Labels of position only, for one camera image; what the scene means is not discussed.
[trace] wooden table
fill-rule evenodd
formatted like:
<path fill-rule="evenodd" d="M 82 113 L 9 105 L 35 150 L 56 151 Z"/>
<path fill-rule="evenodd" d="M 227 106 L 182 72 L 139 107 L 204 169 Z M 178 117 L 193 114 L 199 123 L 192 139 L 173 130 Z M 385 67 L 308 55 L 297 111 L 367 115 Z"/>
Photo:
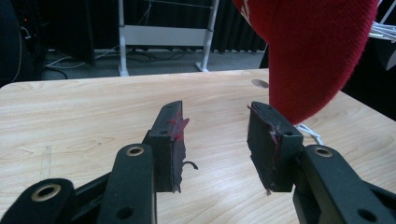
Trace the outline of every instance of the wooden table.
<path fill-rule="evenodd" d="M 291 193 L 265 195 L 246 143 L 247 105 L 268 103 L 267 70 L 25 82 L 0 90 L 0 217 L 30 185 L 75 188 L 141 143 L 161 107 L 182 100 L 187 159 L 181 194 L 158 194 L 159 223 L 297 223 Z M 305 124 L 362 179 L 396 192 L 396 122 L 343 93 Z M 306 145 L 314 141 L 306 136 Z"/>

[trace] gray floor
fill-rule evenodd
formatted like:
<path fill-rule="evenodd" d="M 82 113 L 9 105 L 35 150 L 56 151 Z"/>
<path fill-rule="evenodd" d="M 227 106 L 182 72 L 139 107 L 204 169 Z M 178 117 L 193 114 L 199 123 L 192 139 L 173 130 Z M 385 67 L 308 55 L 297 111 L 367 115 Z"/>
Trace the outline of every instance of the gray floor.
<path fill-rule="evenodd" d="M 107 51 L 96 51 L 96 55 L 101 56 Z M 117 77 L 119 75 L 119 56 L 116 51 L 107 52 L 95 60 L 96 66 L 82 64 L 73 59 L 66 59 L 54 63 L 50 68 L 64 72 L 69 79 L 73 78 L 95 78 L 95 77 Z M 63 58 L 57 52 L 50 52 L 46 64 L 53 63 Z M 225 53 L 212 52 L 209 55 L 207 69 L 209 71 L 226 71 L 238 69 L 259 68 L 262 60 L 262 52 L 236 52 Z M 203 58 L 201 50 L 197 51 L 138 51 L 129 53 L 127 56 L 127 67 L 130 76 L 190 73 L 199 72 L 195 67 L 196 62 Z M 64 75 L 57 71 L 45 70 L 42 74 L 44 80 L 64 79 Z"/>

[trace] black cable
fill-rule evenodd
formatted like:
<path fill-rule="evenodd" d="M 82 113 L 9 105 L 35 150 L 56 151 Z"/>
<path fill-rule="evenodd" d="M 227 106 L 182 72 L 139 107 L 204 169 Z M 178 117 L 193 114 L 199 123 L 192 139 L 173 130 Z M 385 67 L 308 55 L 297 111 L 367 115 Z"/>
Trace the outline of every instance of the black cable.
<path fill-rule="evenodd" d="M 58 72 L 58 73 L 64 75 L 64 79 L 69 79 L 67 77 L 67 74 L 65 72 L 61 71 L 61 70 L 58 70 L 58 69 L 55 69 L 55 68 L 51 68 L 51 67 L 47 67 L 47 66 L 44 67 L 44 69 L 47 69 L 47 70 L 50 70 L 50 71 L 54 71 L 54 72 Z"/>

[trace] red knitted hat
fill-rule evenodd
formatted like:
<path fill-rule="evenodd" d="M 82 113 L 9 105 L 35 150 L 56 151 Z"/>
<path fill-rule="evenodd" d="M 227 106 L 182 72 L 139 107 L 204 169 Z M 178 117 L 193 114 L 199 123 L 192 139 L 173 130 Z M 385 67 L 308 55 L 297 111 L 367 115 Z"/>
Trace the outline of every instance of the red knitted hat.
<path fill-rule="evenodd" d="M 269 45 L 270 105 L 296 124 L 345 85 L 364 49 L 377 0 L 233 0 Z"/>

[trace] white metal frame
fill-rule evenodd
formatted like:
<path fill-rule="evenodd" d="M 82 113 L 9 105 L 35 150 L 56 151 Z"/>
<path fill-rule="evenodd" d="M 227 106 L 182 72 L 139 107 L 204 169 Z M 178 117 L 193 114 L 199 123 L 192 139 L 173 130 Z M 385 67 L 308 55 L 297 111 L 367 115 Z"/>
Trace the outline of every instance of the white metal frame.
<path fill-rule="evenodd" d="M 124 24 L 123 0 L 119 0 L 120 76 L 129 76 L 126 67 L 126 45 L 204 47 L 203 59 L 200 63 L 196 63 L 195 65 L 200 71 L 208 72 L 206 67 L 209 59 L 218 7 L 219 0 L 212 0 L 207 29 L 132 26 Z"/>

